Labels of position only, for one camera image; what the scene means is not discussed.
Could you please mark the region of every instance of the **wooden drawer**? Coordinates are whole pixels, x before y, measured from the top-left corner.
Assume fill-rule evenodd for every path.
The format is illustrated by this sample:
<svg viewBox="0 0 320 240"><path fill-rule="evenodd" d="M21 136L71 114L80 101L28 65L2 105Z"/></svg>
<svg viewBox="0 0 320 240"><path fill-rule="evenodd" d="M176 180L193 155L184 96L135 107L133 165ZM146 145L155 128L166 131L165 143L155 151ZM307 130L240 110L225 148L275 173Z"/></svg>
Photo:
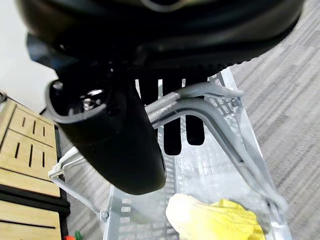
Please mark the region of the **wooden drawer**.
<svg viewBox="0 0 320 240"><path fill-rule="evenodd" d="M10 121L9 129L50 147L55 146L55 127L52 123L34 116L18 105Z"/></svg>
<svg viewBox="0 0 320 240"><path fill-rule="evenodd" d="M56 162L55 125L9 99L0 113L0 184L60 197L48 178Z"/></svg>
<svg viewBox="0 0 320 240"><path fill-rule="evenodd" d="M0 167L49 180L57 163L56 149L8 129L0 152Z"/></svg>
<svg viewBox="0 0 320 240"><path fill-rule="evenodd" d="M0 200L0 240L60 240L59 214Z"/></svg>

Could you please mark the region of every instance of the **green object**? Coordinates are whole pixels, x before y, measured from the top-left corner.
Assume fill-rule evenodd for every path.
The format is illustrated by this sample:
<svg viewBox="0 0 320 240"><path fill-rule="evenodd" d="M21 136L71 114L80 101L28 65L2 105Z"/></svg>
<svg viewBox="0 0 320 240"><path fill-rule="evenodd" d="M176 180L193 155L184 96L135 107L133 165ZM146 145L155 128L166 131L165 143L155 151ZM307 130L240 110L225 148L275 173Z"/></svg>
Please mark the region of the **green object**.
<svg viewBox="0 0 320 240"><path fill-rule="evenodd" d="M74 237L75 237L75 240L82 240L83 239L79 230L75 231Z"/></svg>

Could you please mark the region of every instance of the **yellow cloth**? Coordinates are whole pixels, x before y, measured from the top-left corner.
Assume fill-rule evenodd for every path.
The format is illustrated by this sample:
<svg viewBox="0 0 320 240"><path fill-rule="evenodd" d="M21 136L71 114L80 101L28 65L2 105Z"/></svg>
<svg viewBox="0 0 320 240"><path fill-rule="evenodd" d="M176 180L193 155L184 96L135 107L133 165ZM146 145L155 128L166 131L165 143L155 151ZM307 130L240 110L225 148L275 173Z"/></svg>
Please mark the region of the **yellow cloth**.
<svg viewBox="0 0 320 240"><path fill-rule="evenodd" d="M209 205L177 193L165 214L182 240L265 240L256 215L227 199Z"/></svg>

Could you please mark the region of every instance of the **wooden cabinet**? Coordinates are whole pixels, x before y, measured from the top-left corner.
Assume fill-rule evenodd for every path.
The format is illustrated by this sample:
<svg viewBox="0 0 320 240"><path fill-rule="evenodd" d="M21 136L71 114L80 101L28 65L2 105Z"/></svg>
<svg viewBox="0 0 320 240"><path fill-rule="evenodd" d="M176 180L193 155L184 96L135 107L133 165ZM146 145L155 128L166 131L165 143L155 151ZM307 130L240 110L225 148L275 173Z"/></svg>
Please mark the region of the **wooden cabinet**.
<svg viewBox="0 0 320 240"><path fill-rule="evenodd" d="M57 163L55 125L8 100L0 114L0 184L59 197L48 178Z"/></svg>
<svg viewBox="0 0 320 240"><path fill-rule="evenodd" d="M48 178L61 157L58 130L11 99L0 109L0 240L61 240L70 204Z"/></svg>

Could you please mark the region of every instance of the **gray carpet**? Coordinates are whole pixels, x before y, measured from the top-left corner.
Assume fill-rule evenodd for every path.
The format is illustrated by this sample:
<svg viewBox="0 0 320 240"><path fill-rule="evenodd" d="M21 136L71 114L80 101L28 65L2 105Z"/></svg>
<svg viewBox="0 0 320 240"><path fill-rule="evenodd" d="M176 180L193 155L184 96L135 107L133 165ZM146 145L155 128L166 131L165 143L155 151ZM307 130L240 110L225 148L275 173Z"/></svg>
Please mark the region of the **gray carpet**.
<svg viewBox="0 0 320 240"><path fill-rule="evenodd" d="M278 191L290 205L294 240L320 239L320 1L308 0L294 32L259 58L231 68L263 156ZM71 146L63 144L65 152ZM110 185L88 165L68 172L66 181L100 208ZM69 233L102 239L103 224L69 197Z"/></svg>

